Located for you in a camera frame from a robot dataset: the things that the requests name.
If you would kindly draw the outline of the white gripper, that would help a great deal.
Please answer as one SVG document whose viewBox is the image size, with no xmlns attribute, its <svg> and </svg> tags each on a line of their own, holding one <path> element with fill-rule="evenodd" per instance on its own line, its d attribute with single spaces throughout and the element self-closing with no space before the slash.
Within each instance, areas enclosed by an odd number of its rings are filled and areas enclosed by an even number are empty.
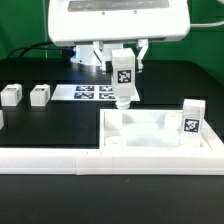
<svg viewBox="0 0 224 224">
<path fill-rule="evenodd" d="M 108 71 L 111 61 L 109 42 L 137 41 L 136 68 L 148 40 L 176 41 L 190 30 L 188 0 L 50 0 L 48 33 L 58 46 L 93 42 L 93 51 Z"/>
</svg>

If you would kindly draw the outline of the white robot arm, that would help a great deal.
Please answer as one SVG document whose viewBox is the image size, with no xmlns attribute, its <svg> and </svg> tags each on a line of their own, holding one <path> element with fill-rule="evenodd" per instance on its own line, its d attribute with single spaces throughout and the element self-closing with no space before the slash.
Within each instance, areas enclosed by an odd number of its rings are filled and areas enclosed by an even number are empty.
<svg viewBox="0 0 224 224">
<path fill-rule="evenodd" d="M 190 30 L 188 0 L 50 0 L 48 34 L 57 46 L 71 47 L 71 62 L 106 70 L 111 51 L 135 43 L 142 69 L 151 41 L 179 41 Z"/>
</svg>

